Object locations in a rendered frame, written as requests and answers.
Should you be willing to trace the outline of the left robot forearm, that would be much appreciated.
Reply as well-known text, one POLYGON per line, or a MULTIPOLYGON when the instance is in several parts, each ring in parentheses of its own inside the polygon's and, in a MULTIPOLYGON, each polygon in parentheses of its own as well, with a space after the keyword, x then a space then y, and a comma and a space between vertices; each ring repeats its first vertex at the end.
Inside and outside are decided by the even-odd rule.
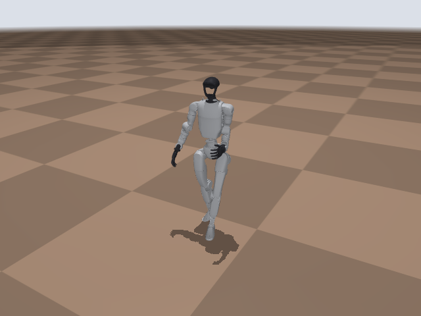
POLYGON ((225 148, 226 148, 226 151, 227 151, 229 140, 230 140, 230 129, 229 129, 229 134, 228 135, 227 134, 222 135, 222 138, 221 139, 222 139, 221 145, 224 144, 225 145, 225 148))

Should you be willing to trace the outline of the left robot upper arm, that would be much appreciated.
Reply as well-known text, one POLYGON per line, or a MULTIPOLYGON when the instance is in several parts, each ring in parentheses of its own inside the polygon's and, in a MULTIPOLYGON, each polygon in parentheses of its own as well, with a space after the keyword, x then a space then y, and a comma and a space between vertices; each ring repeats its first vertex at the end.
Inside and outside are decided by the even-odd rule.
POLYGON ((230 125, 232 123, 232 117, 234 113, 234 106, 228 103, 222 104, 222 111, 224 113, 224 127, 222 128, 221 134, 229 134, 230 125))

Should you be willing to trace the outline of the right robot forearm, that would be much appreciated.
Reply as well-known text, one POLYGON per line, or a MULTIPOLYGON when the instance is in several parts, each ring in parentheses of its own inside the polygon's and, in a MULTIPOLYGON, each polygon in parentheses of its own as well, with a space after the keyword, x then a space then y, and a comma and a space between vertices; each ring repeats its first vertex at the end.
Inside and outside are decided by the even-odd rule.
MULTIPOLYGON (((182 131, 181 131, 181 134, 180 134, 180 137, 179 137, 179 139, 178 139, 178 143, 176 144, 176 146, 177 146, 178 144, 180 144, 180 145, 181 145, 180 149, 181 149, 181 148, 183 148, 183 144, 185 143, 186 138, 188 137, 188 135, 189 135, 189 132, 186 132, 186 131, 182 128, 182 131)), ((175 146, 175 147, 176 147, 176 146, 175 146)))

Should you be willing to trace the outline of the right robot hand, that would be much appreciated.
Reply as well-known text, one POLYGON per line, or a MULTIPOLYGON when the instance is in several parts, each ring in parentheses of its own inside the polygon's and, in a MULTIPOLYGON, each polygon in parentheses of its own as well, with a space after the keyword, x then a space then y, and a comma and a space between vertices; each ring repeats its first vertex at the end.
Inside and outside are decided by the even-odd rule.
POLYGON ((178 144, 177 146, 176 146, 176 148, 174 148, 174 152, 173 152, 173 154, 172 154, 172 161, 171 161, 171 163, 172 163, 172 166, 173 167, 176 167, 176 163, 175 163, 175 158, 176 158, 176 156, 177 156, 177 153, 180 151, 180 147, 181 147, 181 145, 180 144, 178 144))

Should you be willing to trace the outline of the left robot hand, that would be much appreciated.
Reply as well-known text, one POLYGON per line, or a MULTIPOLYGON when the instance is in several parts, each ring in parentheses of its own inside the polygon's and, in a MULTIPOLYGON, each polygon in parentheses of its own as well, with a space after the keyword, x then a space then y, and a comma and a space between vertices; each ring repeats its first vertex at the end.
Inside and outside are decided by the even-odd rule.
POLYGON ((214 146, 217 146, 218 149, 211 149, 211 151, 217 151, 217 152, 210 153, 210 154, 216 154, 216 155, 211 155, 211 157, 215 157, 215 158, 212 158, 212 159, 218 159, 226 151, 226 148, 225 148, 224 144, 222 144, 222 145, 215 144, 214 146))

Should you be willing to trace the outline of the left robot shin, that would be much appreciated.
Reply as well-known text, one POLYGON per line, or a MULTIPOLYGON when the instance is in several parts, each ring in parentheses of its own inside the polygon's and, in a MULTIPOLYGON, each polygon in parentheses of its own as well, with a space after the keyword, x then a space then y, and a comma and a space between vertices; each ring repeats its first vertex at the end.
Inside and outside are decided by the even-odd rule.
MULTIPOLYGON (((222 194, 221 194, 222 195, 222 194)), ((210 223, 209 223, 209 228, 212 225, 212 228, 214 226, 214 220, 218 214, 218 209, 219 209, 219 205, 220 205, 220 198, 215 197, 210 204, 210 223)))

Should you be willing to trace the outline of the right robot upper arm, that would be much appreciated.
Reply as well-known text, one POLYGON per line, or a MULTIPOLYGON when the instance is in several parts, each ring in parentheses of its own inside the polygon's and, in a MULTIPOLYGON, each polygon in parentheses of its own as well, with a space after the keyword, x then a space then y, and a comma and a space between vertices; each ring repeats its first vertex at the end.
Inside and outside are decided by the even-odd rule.
POLYGON ((198 105, 199 101, 195 101, 193 103, 191 103, 189 105, 189 112, 187 115, 187 122, 184 122, 182 124, 182 128, 186 131, 189 132, 192 130, 193 127, 193 123, 195 121, 195 117, 197 114, 197 105, 198 105))

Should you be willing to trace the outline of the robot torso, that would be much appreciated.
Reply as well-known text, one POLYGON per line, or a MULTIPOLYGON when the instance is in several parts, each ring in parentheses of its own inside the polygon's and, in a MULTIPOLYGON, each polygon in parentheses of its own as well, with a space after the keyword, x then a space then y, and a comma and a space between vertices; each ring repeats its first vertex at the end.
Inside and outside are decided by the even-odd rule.
POLYGON ((218 149, 215 144, 221 145, 217 143, 217 138, 221 135, 222 128, 224 127, 224 113, 222 111, 222 104, 223 101, 218 101, 213 99, 213 101, 217 101, 215 103, 207 103, 207 99, 200 100, 197 105, 197 114, 198 114, 198 122, 199 122, 199 130, 201 132, 202 137, 210 138, 207 139, 205 142, 207 143, 203 147, 204 156, 206 158, 212 159, 215 157, 211 157, 211 154, 217 151, 211 151, 211 149, 218 149))

